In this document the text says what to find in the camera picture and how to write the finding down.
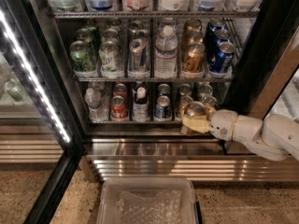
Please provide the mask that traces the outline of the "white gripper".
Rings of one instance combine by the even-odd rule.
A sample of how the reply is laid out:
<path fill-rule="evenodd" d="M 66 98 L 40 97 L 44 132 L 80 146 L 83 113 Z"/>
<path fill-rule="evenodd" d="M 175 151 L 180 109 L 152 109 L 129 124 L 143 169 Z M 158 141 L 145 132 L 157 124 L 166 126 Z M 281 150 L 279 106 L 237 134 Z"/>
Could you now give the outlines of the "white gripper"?
<path fill-rule="evenodd" d="M 206 106 L 205 110 L 206 116 L 208 118 L 211 117 L 210 125 L 206 119 L 186 115 L 182 117 L 182 124 L 199 133 L 209 132 L 211 126 L 210 132 L 214 137 L 224 141 L 232 141 L 233 129 L 238 114 L 234 111 L 225 109 L 216 111 L 212 106 Z"/>

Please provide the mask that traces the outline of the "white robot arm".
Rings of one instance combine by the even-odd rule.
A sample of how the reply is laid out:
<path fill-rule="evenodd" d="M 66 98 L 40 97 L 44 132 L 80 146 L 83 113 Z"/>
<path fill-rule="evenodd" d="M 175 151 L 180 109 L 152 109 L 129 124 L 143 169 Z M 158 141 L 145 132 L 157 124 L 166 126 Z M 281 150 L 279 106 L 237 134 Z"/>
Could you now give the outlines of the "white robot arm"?
<path fill-rule="evenodd" d="M 238 142 L 270 161 L 284 161 L 289 155 L 299 160 L 299 124 L 282 115 L 261 120 L 221 109 L 214 111 L 210 119 L 183 115 L 182 124 L 220 140 Z"/>

